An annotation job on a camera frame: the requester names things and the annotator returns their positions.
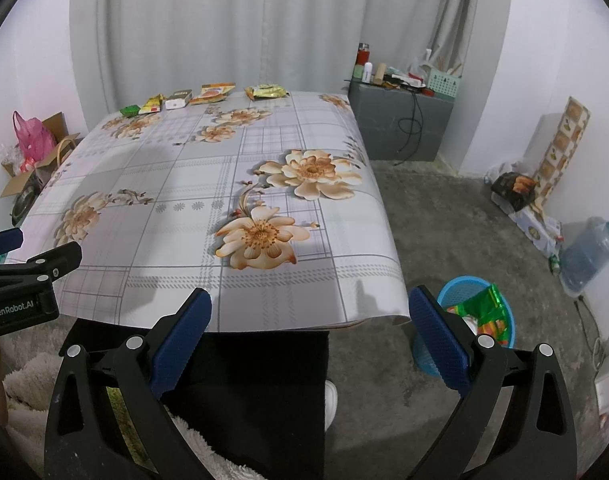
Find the snack package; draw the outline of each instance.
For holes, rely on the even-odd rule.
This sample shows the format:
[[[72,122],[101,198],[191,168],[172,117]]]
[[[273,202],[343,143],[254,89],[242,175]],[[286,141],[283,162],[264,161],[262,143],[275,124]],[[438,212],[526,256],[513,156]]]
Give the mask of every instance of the snack package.
[[[167,110],[174,110],[175,108],[184,108],[187,106],[189,100],[193,96],[193,90],[178,90],[173,92],[167,100],[164,102],[164,107]]]
[[[36,161],[30,156],[26,156],[20,165],[20,173],[26,173],[27,171],[33,171],[36,167]]]
[[[235,88],[235,83],[211,83],[202,85],[200,95],[189,101],[192,105],[201,105],[204,103],[217,103],[224,101],[231,90]]]
[[[289,93],[280,85],[247,86],[244,91],[252,101],[255,101],[257,98],[275,99],[284,97]]]
[[[478,323],[478,335],[488,334],[503,346],[507,346],[511,339],[513,329],[507,305],[495,283],[472,298],[448,307],[446,311],[464,318],[473,317]]]
[[[148,101],[138,111],[138,115],[152,114],[162,110],[162,102],[166,99],[163,94],[154,95],[149,97]]]
[[[140,111],[140,107],[138,105],[125,106],[120,110],[120,113],[123,114],[124,117],[135,117]]]
[[[520,211],[535,200],[535,186],[532,178],[511,171],[501,174],[491,186],[491,190],[508,200],[513,211]]]

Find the gray curtain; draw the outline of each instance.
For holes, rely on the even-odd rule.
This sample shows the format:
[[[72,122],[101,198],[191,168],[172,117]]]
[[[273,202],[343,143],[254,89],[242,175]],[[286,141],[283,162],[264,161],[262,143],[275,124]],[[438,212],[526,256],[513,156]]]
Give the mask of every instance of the gray curtain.
[[[158,92],[235,81],[340,92],[357,44],[405,70],[434,48],[464,61],[472,0],[71,0],[89,128]]]

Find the green container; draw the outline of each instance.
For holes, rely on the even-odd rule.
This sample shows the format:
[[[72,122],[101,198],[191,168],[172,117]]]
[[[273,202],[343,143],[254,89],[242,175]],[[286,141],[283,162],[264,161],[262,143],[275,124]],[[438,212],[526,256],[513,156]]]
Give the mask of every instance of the green container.
[[[449,97],[455,97],[460,88],[460,76],[449,75],[446,72],[441,72],[436,68],[431,69],[431,73],[428,77],[427,88],[430,88],[434,92],[448,95]]]
[[[124,117],[135,117],[139,111],[140,107],[138,105],[131,105],[122,108],[120,113],[123,114]]]

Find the power cord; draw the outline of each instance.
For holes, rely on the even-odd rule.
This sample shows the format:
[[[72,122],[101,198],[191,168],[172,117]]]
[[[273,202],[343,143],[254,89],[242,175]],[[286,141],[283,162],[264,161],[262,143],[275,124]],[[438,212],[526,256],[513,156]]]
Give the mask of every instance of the power cord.
[[[584,319],[582,318],[582,314],[580,313],[578,301],[581,302],[582,305],[584,305],[584,308],[588,312],[589,316],[591,316],[591,319],[593,320],[593,324],[595,325],[595,327],[597,329],[597,337],[594,339],[593,344],[591,344],[589,341],[587,327],[585,326]],[[593,371],[595,371],[595,373],[597,373],[600,366],[602,365],[602,362],[604,361],[604,357],[606,357],[605,351],[604,351],[604,343],[602,342],[602,337],[600,335],[600,328],[597,325],[597,321],[595,320],[595,316],[593,315],[593,312],[591,312],[591,309],[587,305],[587,301],[585,300],[584,295],[580,294],[577,297],[577,300],[573,301],[573,305],[575,306],[575,310],[577,310],[577,315],[580,318],[580,324],[582,326],[582,333],[584,334],[585,342],[587,343],[587,348],[591,352],[591,366],[593,366]]]
[[[393,166],[399,166],[401,165],[403,162],[406,162],[407,160],[409,160],[409,158],[411,158],[413,155],[415,155],[417,153],[417,150],[419,150],[420,144],[422,143],[422,133],[424,132],[424,116],[422,114],[422,108],[420,107],[420,103],[417,100],[417,95],[415,95],[415,92],[412,91],[411,95],[413,95],[413,113],[411,114],[410,118],[401,118],[398,121],[398,127],[399,129],[407,134],[407,141],[404,143],[404,145],[398,150],[398,153],[402,152],[402,150],[404,150],[408,145],[409,142],[411,142],[411,136],[414,135],[419,135],[418,139],[417,139],[417,144],[415,145],[414,150],[409,153],[409,155],[407,155],[403,160],[400,160],[399,162],[396,162],[395,164],[393,164]],[[415,118],[415,110],[417,109],[417,111],[419,111],[420,114],[420,118],[419,120],[417,120]],[[409,131],[406,131],[403,127],[401,122],[402,121],[411,121],[411,127],[409,128]],[[418,127],[418,131],[414,132],[413,128],[414,126],[417,124]]]

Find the chip bag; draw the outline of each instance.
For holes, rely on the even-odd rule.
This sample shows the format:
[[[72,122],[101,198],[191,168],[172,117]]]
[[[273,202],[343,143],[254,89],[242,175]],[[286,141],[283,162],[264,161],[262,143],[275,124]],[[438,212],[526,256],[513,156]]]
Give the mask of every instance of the chip bag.
[[[284,97],[288,94],[288,92],[280,85],[266,84],[247,86],[244,91],[252,101],[255,101],[257,98],[275,99],[277,97]]]
[[[491,190],[508,200],[513,211],[520,211],[535,200],[537,182],[532,178],[511,171],[501,174],[491,186]]]
[[[235,83],[211,83],[202,85],[200,95],[189,101],[191,105],[202,105],[206,103],[218,103],[224,101],[229,92],[235,88]]]
[[[510,323],[507,304],[495,283],[472,298],[462,301],[456,306],[448,307],[446,311],[461,317],[475,318],[478,324],[478,335],[488,334],[501,345],[508,346],[513,327]]]

